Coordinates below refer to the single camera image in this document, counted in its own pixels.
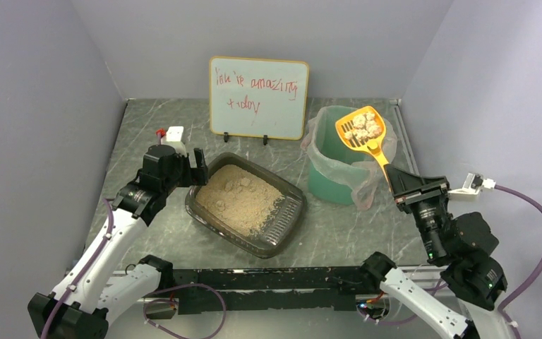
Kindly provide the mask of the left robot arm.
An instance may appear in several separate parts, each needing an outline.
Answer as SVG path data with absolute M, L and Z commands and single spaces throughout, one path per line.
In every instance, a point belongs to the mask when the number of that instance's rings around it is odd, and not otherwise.
M 150 226 L 177 188 L 204 186 L 209 175 L 204 152 L 195 166 L 181 144 L 148 148 L 135 178 L 105 201 L 107 221 L 77 264 L 53 290 L 36 293 L 28 312 L 39 338 L 105 338 L 109 327 L 140 298 L 174 284 L 171 262 L 141 259 L 119 280 L 109 279 L 131 245 Z

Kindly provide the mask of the dark grey litter box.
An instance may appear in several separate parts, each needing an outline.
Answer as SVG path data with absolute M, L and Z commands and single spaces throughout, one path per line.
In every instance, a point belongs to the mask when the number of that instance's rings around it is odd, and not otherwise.
M 209 165 L 209 181 L 186 195 L 187 213 L 202 226 L 262 259 L 283 251 L 299 230 L 307 199 L 297 186 L 234 153 Z

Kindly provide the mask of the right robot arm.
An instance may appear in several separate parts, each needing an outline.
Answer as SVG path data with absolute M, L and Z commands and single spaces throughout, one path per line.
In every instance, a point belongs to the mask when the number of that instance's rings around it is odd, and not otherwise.
M 359 267 L 362 285 L 395 298 L 441 338 L 514 338 L 496 310 L 507 289 L 502 266 L 491 256 L 498 239 L 479 212 L 455 218 L 447 208 L 451 198 L 475 198 L 495 182 L 470 173 L 462 188 L 451 190 L 446 177 L 422 177 L 391 164 L 384 169 L 398 209 L 414 217 L 428 263 L 442 268 L 440 278 L 468 314 L 445 306 L 378 251 Z

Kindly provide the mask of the yellow litter scoop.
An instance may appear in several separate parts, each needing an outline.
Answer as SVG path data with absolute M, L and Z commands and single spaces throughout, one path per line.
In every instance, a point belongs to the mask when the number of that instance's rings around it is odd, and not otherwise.
M 387 127 L 378 111 L 372 106 L 357 109 L 338 119 L 335 122 L 335 130 L 347 148 L 366 153 L 375 159 L 390 186 L 386 170 L 390 161 L 383 152 Z

